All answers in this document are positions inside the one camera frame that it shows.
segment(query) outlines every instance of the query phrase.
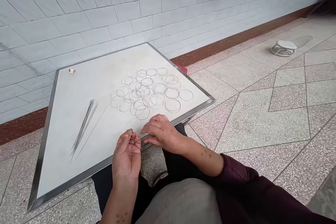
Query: white stool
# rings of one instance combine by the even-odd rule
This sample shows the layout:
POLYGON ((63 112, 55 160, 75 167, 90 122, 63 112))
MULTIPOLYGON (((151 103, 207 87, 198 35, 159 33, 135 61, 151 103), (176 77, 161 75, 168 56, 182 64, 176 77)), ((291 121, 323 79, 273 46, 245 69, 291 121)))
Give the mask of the white stool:
POLYGON ((279 40, 270 49, 270 51, 274 55, 277 55, 280 57, 289 57, 293 53, 295 53, 296 49, 303 47, 305 44, 307 44, 312 39, 313 39, 312 36, 303 36, 293 41, 279 40))

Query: wall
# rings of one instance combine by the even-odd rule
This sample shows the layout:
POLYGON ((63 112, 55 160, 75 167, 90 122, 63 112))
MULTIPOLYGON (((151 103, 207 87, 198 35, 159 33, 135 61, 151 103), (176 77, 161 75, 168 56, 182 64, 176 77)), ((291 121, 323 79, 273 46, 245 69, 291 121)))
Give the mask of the wall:
POLYGON ((150 42, 168 58, 317 0, 0 0, 0 124, 48 106, 55 70, 150 42))

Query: floor tile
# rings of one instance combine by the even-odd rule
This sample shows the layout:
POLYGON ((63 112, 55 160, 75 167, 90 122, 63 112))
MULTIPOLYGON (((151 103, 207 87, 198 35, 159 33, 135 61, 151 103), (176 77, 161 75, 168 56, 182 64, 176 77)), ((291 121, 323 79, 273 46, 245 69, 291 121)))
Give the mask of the floor tile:
POLYGON ((309 139, 306 108, 268 112, 272 89, 242 92, 226 122, 216 152, 309 139))
POLYGON ((305 71, 307 82, 336 79, 335 63, 306 66, 305 71))
POLYGON ((208 67, 207 70, 238 91, 244 90, 273 72, 272 68, 242 54, 222 60, 208 67))
POLYGON ((262 78, 260 81, 244 89, 243 92, 253 91, 253 90, 258 90, 258 89, 272 88, 274 84, 274 80, 275 80, 275 74, 276 74, 276 71, 274 71, 273 73, 270 73, 266 77, 262 78))
POLYGON ((185 132, 187 133, 187 136, 194 139, 195 141, 197 141, 198 143, 202 144, 205 146, 205 144, 203 143, 203 141, 198 137, 198 135, 195 133, 195 131, 190 127, 190 125, 186 125, 184 127, 185 132))
POLYGON ((0 219, 4 223, 21 223, 33 182, 39 146, 17 155, 7 189, 0 206, 0 219))
POLYGON ((269 67, 272 67, 273 69, 278 69, 279 67, 287 64, 289 61, 302 54, 302 52, 297 50, 293 55, 289 57, 279 57, 270 52, 270 49, 273 46, 274 43, 264 41, 260 44, 252 46, 249 49, 246 49, 245 51, 242 51, 241 54, 260 63, 263 63, 269 67))
POLYGON ((336 168, 329 174, 307 207, 316 214, 336 221, 336 168))
POLYGON ((336 117, 314 137, 275 183, 306 205, 336 165, 336 117))
POLYGON ((216 148, 237 97, 238 95, 230 98, 190 123, 205 145, 213 151, 216 148))
POLYGON ((336 49, 311 53, 309 52, 304 55, 304 58, 304 65, 306 66, 336 62, 336 49))
POLYGON ((270 111, 295 109, 305 107, 306 85, 297 84, 291 86, 281 86, 273 89, 270 111))
POLYGON ((7 158, 6 160, 0 162, 0 202, 2 200, 2 196, 4 195, 5 189, 7 187, 7 183, 9 180, 9 176, 11 175, 12 168, 15 162, 15 157, 7 158))
POLYGON ((101 217, 95 187, 93 183, 91 183, 28 221, 27 224, 94 224, 100 220, 101 217))
POLYGON ((308 106, 336 102, 336 80, 307 83, 308 106))
POLYGON ((40 144, 42 132, 43 128, 1 145, 0 161, 40 144))
POLYGON ((288 62, 283 67, 280 67, 279 69, 287 69, 287 68, 294 68, 294 67, 303 67, 305 65, 305 55, 302 54, 299 57, 293 59, 292 61, 288 62))
POLYGON ((206 69, 198 71, 190 75, 190 77, 216 99, 212 105, 198 112, 192 118, 192 121, 238 93, 237 90, 230 87, 206 69))
POLYGON ((153 145, 141 153, 141 173, 150 186, 164 171, 167 171, 167 166, 162 148, 153 145))
POLYGON ((329 121, 329 119, 335 115, 335 113, 336 103, 308 107, 311 137, 314 137, 317 132, 329 121))
POLYGON ((252 167, 260 176, 273 181, 307 143, 308 140, 225 154, 233 157, 245 166, 252 167))
POLYGON ((278 70, 276 73, 274 86, 288 86, 293 84, 305 83, 304 67, 288 68, 278 70))
POLYGON ((324 51, 330 49, 336 49, 336 36, 333 36, 323 41, 321 44, 318 44, 317 46, 310 49, 309 52, 324 51))

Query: terrazzo floor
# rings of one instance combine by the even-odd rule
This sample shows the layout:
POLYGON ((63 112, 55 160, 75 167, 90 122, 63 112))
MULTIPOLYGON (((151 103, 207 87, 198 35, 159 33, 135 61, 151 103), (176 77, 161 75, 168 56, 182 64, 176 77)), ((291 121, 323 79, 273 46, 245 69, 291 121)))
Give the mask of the terrazzo floor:
MULTIPOLYGON (((330 190, 336 195, 335 63, 336 17, 326 15, 297 19, 192 64, 191 78, 216 102, 186 132, 333 217, 336 198, 325 198, 330 190), (313 39, 290 57, 268 51, 277 40, 304 35, 313 39)), ((92 181, 26 213, 41 136, 42 129, 0 146, 0 223, 95 223, 101 216, 92 181)), ((160 148, 143 151, 150 184, 165 169, 160 148)))

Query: finger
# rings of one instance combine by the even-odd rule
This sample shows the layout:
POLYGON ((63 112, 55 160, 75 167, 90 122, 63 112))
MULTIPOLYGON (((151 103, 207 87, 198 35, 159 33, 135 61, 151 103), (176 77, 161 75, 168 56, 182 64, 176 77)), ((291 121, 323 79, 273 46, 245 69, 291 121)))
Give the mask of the finger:
POLYGON ((155 136, 159 136, 161 134, 161 129, 153 126, 153 125, 147 125, 146 127, 143 127, 140 134, 149 133, 155 136))
POLYGON ((130 140, 130 137, 128 136, 128 134, 126 132, 124 132, 118 139, 117 141, 117 149, 120 149, 122 151, 125 151, 128 145, 128 142, 130 140))
POLYGON ((134 145, 136 147, 138 147, 139 149, 141 149, 141 139, 140 139, 140 137, 135 136, 135 143, 134 143, 134 145))
POLYGON ((136 138, 136 133, 133 133, 129 139, 129 144, 134 144, 135 143, 135 138, 136 138))
POLYGON ((157 127, 157 128, 163 128, 163 123, 162 122, 159 122, 159 121, 149 121, 148 123, 146 123, 143 127, 146 127, 148 125, 152 125, 154 127, 157 127))
POLYGON ((148 142, 148 143, 154 144, 156 146, 162 147, 162 144, 159 142, 159 140, 157 138, 146 138, 145 142, 148 142))

